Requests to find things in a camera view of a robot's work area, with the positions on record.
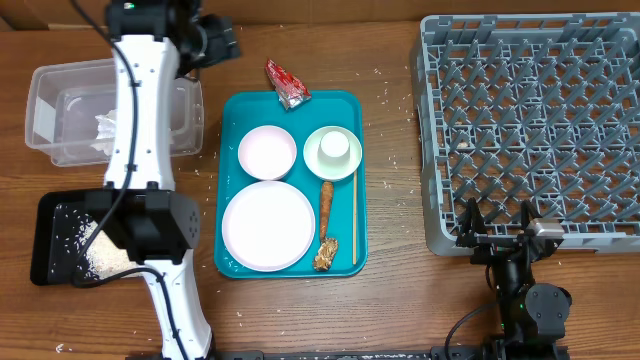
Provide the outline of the white plastic cup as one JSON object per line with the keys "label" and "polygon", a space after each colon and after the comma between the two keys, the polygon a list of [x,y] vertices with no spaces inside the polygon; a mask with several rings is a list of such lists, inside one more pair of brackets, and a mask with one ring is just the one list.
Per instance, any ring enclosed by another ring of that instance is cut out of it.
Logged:
{"label": "white plastic cup", "polygon": [[322,137],[319,150],[326,161],[342,162],[349,155],[350,143],[343,132],[330,131]]}

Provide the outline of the white napkin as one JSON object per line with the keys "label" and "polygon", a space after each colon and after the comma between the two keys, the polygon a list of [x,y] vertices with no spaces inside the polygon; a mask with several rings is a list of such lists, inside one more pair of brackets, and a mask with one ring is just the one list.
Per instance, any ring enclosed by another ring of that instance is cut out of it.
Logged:
{"label": "white napkin", "polygon": [[107,114],[96,115],[98,122],[96,142],[91,145],[96,151],[110,157],[113,152],[113,140],[116,135],[117,111],[110,110]]}

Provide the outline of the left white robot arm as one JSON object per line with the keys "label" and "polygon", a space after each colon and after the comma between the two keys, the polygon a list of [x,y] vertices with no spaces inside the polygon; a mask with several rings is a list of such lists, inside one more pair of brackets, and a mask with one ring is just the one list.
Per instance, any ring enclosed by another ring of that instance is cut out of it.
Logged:
{"label": "left white robot arm", "polygon": [[113,1],[105,16],[99,34],[114,57],[116,133],[104,185],[86,191],[85,209],[98,223],[94,232],[135,265],[108,279],[145,281],[163,337],[160,358],[212,359],[194,270],[199,207],[177,193],[171,167],[171,96],[176,79],[238,57],[237,41],[230,20],[203,15],[196,0]]}

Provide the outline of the large pink plate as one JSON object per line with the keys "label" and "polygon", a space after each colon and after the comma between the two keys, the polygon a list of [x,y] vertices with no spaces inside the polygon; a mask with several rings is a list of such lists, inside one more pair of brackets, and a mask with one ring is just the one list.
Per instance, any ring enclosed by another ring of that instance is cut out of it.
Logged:
{"label": "large pink plate", "polygon": [[303,258],[315,228],[314,209],[300,190],[281,181],[260,181],[230,200],[221,235],[239,264],[257,272],[276,272]]}

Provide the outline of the red snack wrapper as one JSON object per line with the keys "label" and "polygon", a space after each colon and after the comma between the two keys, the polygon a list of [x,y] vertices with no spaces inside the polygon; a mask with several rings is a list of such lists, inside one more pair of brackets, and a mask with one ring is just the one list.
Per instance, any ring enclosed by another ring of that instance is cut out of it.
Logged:
{"label": "red snack wrapper", "polygon": [[268,58],[265,71],[286,110],[294,109],[311,99],[311,93],[300,79]]}

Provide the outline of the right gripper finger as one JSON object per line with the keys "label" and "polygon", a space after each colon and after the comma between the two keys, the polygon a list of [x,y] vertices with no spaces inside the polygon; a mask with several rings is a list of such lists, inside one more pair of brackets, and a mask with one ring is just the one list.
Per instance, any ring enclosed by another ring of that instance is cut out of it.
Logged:
{"label": "right gripper finger", "polygon": [[523,200],[520,205],[521,230],[526,235],[536,235],[537,220],[541,217],[529,200]]}
{"label": "right gripper finger", "polygon": [[484,217],[474,197],[467,201],[460,228],[461,235],[486,234]]}

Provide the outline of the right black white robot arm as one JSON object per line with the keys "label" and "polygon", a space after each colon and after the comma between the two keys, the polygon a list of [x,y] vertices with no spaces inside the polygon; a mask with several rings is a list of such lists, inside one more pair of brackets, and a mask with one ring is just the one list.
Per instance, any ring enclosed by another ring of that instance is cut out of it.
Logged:
{"label": "right black white robot arm", "polygon": [[[447,359],[457,352],[471,359],[568,359],[556,342],[565,336],[572,297],[556,285],[538,283],[532,264],[551,257],[563,242],[559,221],[544,218],[525,200],[520,205],[521,230],[511,236],[491,236],[474,198],[467,202],[456,245],[471,248],[470,263],[485,267],[485,279],[496,300],[465,315],[444,343]],[[469,350],[451,347],[456,330],[467,320],[496,307],[502,333]]]}

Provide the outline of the pale green bowl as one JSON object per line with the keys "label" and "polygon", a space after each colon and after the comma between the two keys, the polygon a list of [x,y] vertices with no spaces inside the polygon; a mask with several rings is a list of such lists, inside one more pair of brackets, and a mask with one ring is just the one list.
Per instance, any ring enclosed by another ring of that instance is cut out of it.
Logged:
{"label": "pale green bowl", "polygon": [[[341,131],[349,140],[349,155],[342,162],[326,161],[319,150],[322,137],[330,131]],[[363,158],[363,148],[360,140],[348,129],[339,126],[325,126],[317,129],[307,138],[303,148],[303,157],[307,168],[314,175],[325,181],[337,182],[357,170]]]}

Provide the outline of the pile of white rice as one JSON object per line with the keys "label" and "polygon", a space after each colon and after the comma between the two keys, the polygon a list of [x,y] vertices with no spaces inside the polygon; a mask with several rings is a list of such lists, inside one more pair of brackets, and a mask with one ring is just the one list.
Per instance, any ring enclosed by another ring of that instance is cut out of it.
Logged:
{"label": "pile of white rice", "polygon": [[84,213],[78,203],[61,203],[54,208],[48,280],[65,283],[76,266],[86,280],[101,280],[137,267],[125,250],[117,248],[101,230],[78,261],[78,254],[93,234],[97,222]]}

